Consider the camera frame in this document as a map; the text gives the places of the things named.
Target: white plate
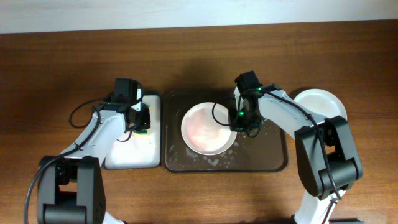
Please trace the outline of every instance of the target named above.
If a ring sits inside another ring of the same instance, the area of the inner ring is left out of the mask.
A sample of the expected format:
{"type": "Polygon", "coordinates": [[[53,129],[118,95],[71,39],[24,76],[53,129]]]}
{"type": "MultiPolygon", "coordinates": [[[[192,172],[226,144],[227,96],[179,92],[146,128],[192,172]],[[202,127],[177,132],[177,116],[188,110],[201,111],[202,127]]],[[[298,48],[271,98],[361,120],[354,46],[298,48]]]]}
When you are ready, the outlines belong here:
{"type": "Polygon", "coordinates": [[[308,110],[328,118],[340,115],[347,119],[347,112],[342,102],[326,90],[305,90],[298,94],[294,101],[308,110]]]}
{"type": "MultiPolygon", "coordinates": [[[[214,103],[200,103],[185,114],[181,123],[182,138],[189,148],[207,156],[227,150],[236,139],[236,132],[229,126],[216,123],[211,115],[214,103]]],[[[216,119],[228,124],[228,109],[217,104],[214,109],[216,119]]]]}

